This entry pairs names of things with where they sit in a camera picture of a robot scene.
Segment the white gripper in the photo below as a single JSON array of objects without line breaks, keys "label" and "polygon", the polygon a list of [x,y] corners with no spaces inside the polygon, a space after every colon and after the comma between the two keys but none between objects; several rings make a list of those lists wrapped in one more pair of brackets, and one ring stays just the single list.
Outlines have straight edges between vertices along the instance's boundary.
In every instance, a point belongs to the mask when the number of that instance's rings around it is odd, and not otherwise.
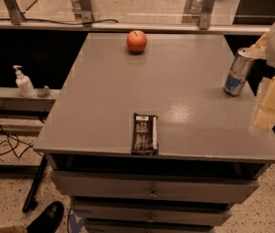
[{"label": "white gripper", "polygon": [[[263,33],[246,51],[245,56],[252,59],[266,59],[275,68],[275,22],[269,33]],[[251,134],[265,134],[275,126],[275,76],[263,77],[253,107],[249,131]]]}]

